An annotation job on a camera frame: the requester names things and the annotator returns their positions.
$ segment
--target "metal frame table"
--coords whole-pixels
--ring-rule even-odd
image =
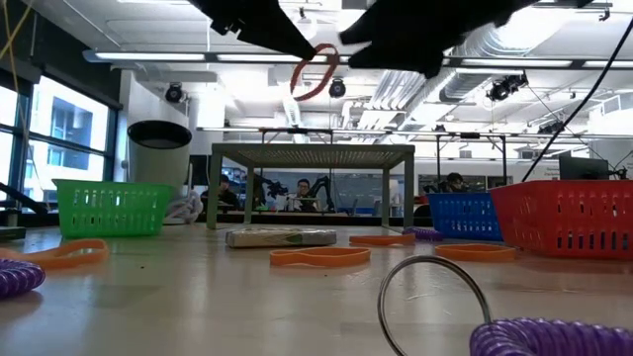
[[[213,143],[209,189],[220,185],[224,157],[247,169],[244,223],[250,223],[255,168],[381,169],[383,171],[382,224],[389,225],[392,168],[405,163],[405,226],[413,225],[413,182],[415,146],[409,144],[288,144]],[[207,227],[216,228],[218,205],[209,199]]]

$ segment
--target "security camera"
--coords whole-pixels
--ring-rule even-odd
[[[165,100],[172,104],[180,104],[187,100],[187,93],[182,90],[182,83],[170,83],[165,92]]]
[[[345,84],[343,84],[343,79],[336,78],[332,80],[332,84],[329,86],[329,96],[334,99],[345,96]]]

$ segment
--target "metal ring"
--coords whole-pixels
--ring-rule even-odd
[[[396,267],[394,267],[394,269],[392,269],[387,274],[387,276],[385,277],[385,279],[380,285],[380,293],[378,295],[378,320],[380,321],[380,327],[383,330],[383,334],[385,335],[385,338],[387,339],[389,346],[391,346],[392,350],[394,350],[394,352],[398,356],[407,356],[407,354],[396,342],[396,340],[394,339],[394,336],[389,330],[389,326],[387,325],[387,317],[385,316],[385,297],[387,296],[387,289],[389,288],[389,284],[392,282],[392,279],[394,278],[394,276],[396,276],[398,272],[400,272],[403,268],[409,265],[412,265],[415,263],[421,263],[421,262],[429,262],[429,263],[438,264],[440,266],[446,267],[449,270],[455,272],[455,274],[457,274],[464,282],[466,282],[466,284],[471,288],[473,293],[475,293],[475,296],[477,297],[477,301],[479,302],[479,305],[482,307],[482,312],[484,313],[484,321],[486,323],[490,323],[493,321],[493,318],[491,316],[491,309],[488,305],[488,302],[486,302],[486,296],[484,296],[484,293],[479,288],[475,280],[461,267],[447,260],[446,258],[437,257],[437,256],[409,257],[405,259],[404,261],[402,261],[401,263],[399,263],[398,265],[396,265]]]

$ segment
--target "monitor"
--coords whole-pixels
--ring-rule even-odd
[[[609,164],[604,159],[558,157],[561,180],[608,180]]]

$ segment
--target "orange rubber band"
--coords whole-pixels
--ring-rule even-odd
[[[415,234],[406,235],[376,235],[376,236],[350,236],[350,243],[371,244],[376,246],[389,246],[393,244],[412,244],[415,243]]]
[[[370,257],[369,248],[313,247],[271,251],[270,264],[285,266],[302,263],[316,267],[347,267],[363,264]]]
[[[84,248],[97,251],[68,256],[72,252]],[[98,263],[108,259],[110,250],[102,239],[81,239],[63,244],[57,248],[42,252],[21,253],[7,248],[0,248],[0,258],[32,262],[45,270],[73,268],[82,264]]]
[[[435,246],[435,254],[455,261],[509,262],[516,258],[516,249],[485,243],[465,243]]]
[[[306,101],[318,95],[318,93],[320,93],[321,91],[323,91],[323,89],[325,89],[325,86],[327,85],[327,83],[329,83],[329,79],[331,79],[332,75],[334,75],[334,70],[336,70],[336,67],[340,63],[340,56],[338,55],[338,50],[336,49],[334,44],[318,44],[315,46],[316,53],[319,53],[320,51],[324,49],[328,49],[328,48],[333,49],[334,54],[325,55],[325,57],[327,58],[327,63],[329,64],[329,68],[327,69],[327,72],[323,75],[323,79],[320,81],[320,83],[315,89],[313,89],[312,91],[302,96],[296,97],[295,98],[296,101],[298,102]],[[299,63],[299,65],[297,65],[297,67],[295,68],[295,71],[293,72],[293,76],[290,79],[290,94],[292,94],[295,91],[295,87],[297,86],[297,82],[299,81],[299,76],[301,75],[301,71],[304,70],[304,68],[308,64],[310,64],[309,60],[302,60]]]

